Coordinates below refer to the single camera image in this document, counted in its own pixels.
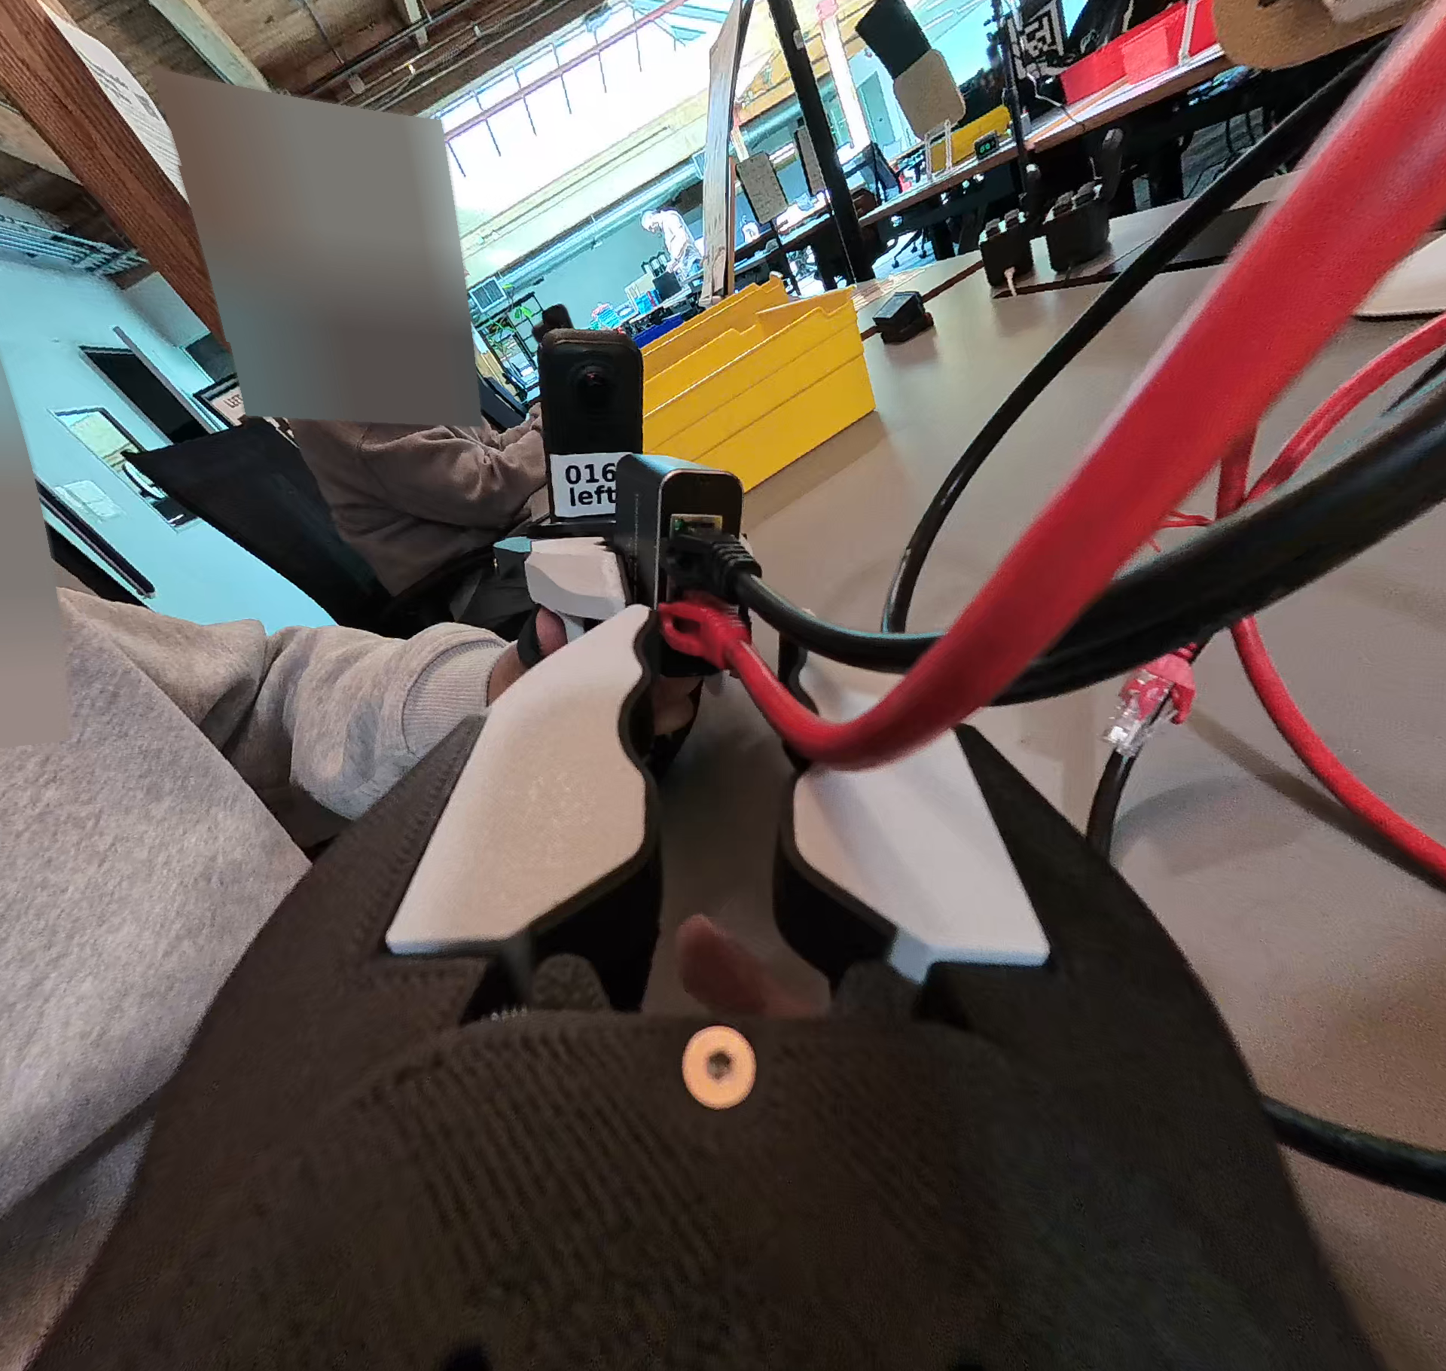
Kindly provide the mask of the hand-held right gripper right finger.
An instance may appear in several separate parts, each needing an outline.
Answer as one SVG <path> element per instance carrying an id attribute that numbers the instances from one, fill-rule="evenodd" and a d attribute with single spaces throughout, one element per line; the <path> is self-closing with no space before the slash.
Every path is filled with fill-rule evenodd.
<path id="1" fill-rule="evenodd" d="M 1050 958 L 960 733 L 874 769 L 808 765 L 776 841 L 776 924 L 830 981 L 881 961 L 907 981 Z"/>

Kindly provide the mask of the black office chair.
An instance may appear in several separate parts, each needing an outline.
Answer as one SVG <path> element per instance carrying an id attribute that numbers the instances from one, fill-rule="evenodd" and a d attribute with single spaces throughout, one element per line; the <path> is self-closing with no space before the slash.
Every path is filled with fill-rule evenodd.
<path id="1" fill-rule="evenodd" d="M 301 589 L 341 626 L 400 639 L 388 594 L 339 534 L 293 441 L 266 420 L 125 453 L 190 515 Z"/>

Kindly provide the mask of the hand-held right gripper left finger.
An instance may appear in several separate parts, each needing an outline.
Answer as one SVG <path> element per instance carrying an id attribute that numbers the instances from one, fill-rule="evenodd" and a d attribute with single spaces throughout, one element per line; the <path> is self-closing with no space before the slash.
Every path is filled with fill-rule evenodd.
<path id="1" fill-rule="evenodd" d="M 530 989 L 554 954 L 607 1003 L 643 1007 L 659 938 L 663 859 L 639 604 L 528 670 L 489 707 L 384 944 L 484 954 Z"/>

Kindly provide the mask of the person's left hand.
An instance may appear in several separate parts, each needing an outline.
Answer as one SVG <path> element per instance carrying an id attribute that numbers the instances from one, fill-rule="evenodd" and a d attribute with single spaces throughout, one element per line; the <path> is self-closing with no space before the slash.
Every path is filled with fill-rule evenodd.
<path id="1" fill-rule="evenodd" d="M 512 644 L 497 656 L 488 676 L 484 703 L 491 707 L 522 674 L 562 652 L 573 626 L 565 616 L 534 607 Z"/>

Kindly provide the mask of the person's left forearm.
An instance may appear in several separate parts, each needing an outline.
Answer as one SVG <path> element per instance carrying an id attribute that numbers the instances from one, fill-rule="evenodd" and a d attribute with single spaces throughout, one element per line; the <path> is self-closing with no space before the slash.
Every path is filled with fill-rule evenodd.
<path id="1" fill-rule="evenodd" d="M 255 691 L 229 761 L 274 808 L 309 803 L 355 821 L 470 717 L 483 717 L 517 652 L 460 624 L 412 639 L 290 626 L 262 641 Z"/>

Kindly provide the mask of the black steel pillar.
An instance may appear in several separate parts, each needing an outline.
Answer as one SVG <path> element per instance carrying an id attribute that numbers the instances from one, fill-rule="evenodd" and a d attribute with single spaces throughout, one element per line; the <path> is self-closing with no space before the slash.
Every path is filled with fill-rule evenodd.
<path id="1" fill-rule="evenodd" d="M 810 64 L 803 26 L 799 22 L 793 0 L 766 0 L 767 16 L 772 21 L 781 57 L 785 61 L 791 81 L 794 86 L 794 96 L 803 117 L 805 136 L 814 151 L 821 184 L 829 195 L 830 214 L 839 234 L 839 244 L 848 271 L 856 284 L 874 280 L 874 255 L 868 253 L 861 227 L 857 223 L 857 212 L 850 200 L 850 189 L 841 170 L 838 146 L 830 132 L 826 109 L 821 105 L 819 84 Z"/>

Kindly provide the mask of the person's right hand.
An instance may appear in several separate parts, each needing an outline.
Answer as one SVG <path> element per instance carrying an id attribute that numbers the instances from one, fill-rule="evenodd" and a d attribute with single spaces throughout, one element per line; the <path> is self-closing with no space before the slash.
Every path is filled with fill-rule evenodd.
<path id="1" fill-rule="evenodd" d="M 687 916 L 675 932 L 683 989 L 718 1015 L 794 1015 L 799 1003 L 749 947 L 704 915 Z"/>

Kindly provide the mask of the red plastic bin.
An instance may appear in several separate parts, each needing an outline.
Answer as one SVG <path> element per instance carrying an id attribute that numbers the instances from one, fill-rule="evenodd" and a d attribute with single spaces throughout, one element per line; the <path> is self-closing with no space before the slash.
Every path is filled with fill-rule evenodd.
<path id="1" fill-rule="evenodd" d="M 1145 84 L 1216 46 L 1215 0 L 1179 0 L 1143 24 L 1069 64 L 1064 103 L 1074 107 L 1120 84 Z"/>

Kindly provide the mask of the black ethernet adapter box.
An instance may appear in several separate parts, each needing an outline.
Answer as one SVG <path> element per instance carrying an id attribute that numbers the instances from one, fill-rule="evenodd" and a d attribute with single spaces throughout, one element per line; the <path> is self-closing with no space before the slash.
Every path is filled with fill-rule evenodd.
<path id="1" fill-rule="evenodd" d="M 649 608 L 647 660 L 663 681 L 699 690 L 717 674 L 702 659 L 663 639 L 656 608 L 683 591 L 666 567 L 668 542 L 687 529 L 737 538 L 742 500 L 742 482 L 721 468 L 658 453 L 625 453 L 614 468 L 613 549 L 627 570 L 630 599 Z"/>

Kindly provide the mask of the white paper notice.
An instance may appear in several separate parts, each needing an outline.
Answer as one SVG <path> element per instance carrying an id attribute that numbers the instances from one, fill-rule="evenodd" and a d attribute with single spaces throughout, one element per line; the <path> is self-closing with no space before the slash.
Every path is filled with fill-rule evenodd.
<path id="1" fill-rule="evenodd" d="M 182 200 L 188 200 L 171 128 L 140 78 L 134 78 L 125 63 L 108 45 L 99 42 L 99 39 L 80 32 L 78 24 L 60 17 L 56 12 L 44 12 L 49 14 L 49 21 L 56 24 L 63 39 L 78 54 L 99 90 L 114 105 L 125 126 L 131 126 L 136 142 L 141 142 L 141 146 L 151 152 L 156 168 L 161 168 Z"/>

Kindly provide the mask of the black desk device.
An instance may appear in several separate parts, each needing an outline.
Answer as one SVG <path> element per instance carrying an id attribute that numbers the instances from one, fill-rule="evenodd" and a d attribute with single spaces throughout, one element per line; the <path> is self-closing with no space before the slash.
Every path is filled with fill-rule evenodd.
<path id="1" fill-rule="evenodd" d="M 1047 258 L 1056 273 L 1067 273 L 1105 255 L 1112 236 L 1112 193 L 1102 180 L 1089 180 L 1056 197 L 1042 218 Z"/>
<path id="2" fill-rule="evenodd" d="M 977 250 L 993 291 L 1016 295 L 1019 284 L 1035 273 L 1033 227 L 1023 209 L 988 220 Z"/>

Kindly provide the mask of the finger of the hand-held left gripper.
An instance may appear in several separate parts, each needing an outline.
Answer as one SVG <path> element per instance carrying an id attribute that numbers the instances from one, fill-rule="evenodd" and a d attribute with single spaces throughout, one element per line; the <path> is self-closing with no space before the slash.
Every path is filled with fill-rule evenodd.
<path id="1" fill-rule="evenodd" d="M 563 624 L 567 642 L 634 603 L 625 565 L 604 538 L 534 538 L 525 585 L 533 603 Z"/>

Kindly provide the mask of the black white coded sign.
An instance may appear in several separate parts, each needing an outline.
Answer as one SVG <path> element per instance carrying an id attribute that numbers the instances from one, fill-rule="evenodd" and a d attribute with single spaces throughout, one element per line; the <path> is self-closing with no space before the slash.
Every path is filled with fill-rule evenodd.
<path id="1" fill-rule="evenodd" d="M 1016 73 L 1047 78 L 1067 69 L 1069 24 L 1061 0 L 1048 0 L 1031 17 L 1022 17 L 1016 8 L 1006 6 L 1004 26 Z"/>

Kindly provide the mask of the grey desk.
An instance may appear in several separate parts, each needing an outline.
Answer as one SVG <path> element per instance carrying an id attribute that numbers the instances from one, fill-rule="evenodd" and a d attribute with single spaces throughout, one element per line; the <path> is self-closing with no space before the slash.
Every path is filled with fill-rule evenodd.
<path id="1" fill-rule="evenodd" d="M 910 626 L 949 624 L 1076 464 L 1215 271 L 1158 276 L 1035 402 L 949 515 Z M 995 302 L 937 263 L 937 327 L 867 340 L 876 414 L 751 489 L 767 579 L 817 616 L 878 626 L 899 554 L 977 429 L 1099 295 Z M 1318 735 L 1373 793 L 1444 841 L 1444 509 L 1275 604 L 1259 631 Z M 659 788 L 664 924 L 714 915 L 813 1004 L 781 944 L 772 842 L 788 761 L 735 683 L 707 694 Z M 1216 999 L 1259 1088 L 1332 1121 L 1444 1147 L 1444 892 L 1368 836 L 1289 745 L 1230 641 L 1199 660 L 1185 726 L 1148 741 L 1114 861 Z"/>

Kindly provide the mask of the large yellow plastic bin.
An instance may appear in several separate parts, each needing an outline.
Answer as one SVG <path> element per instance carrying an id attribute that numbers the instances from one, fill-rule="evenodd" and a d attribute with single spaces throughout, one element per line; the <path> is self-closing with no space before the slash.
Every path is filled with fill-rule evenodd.
<path id="1" fill-rule="evenodd" d="M 754 489 L 876 411 L 850 290 L 747 285 L 643 348 L 643 445 Z"/>

